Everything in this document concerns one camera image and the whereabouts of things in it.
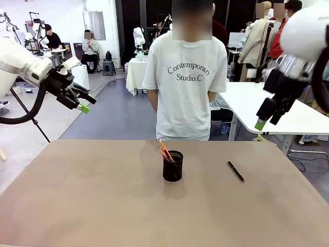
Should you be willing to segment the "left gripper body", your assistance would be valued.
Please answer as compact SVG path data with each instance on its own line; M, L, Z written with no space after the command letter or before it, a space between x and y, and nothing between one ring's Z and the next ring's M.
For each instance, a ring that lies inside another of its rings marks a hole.
M52 95L73 97L74 93L71 90L74 76L64 65L59 65L52 68L43 81L45 90Z

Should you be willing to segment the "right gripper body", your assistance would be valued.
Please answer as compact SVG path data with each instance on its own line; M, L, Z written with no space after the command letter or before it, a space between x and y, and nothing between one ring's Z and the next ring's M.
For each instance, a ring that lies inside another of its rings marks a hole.
M287 99L295 101L305 89L305 82L286 77L277 68L266 72L267 78L263 90L274 94L280 100Z

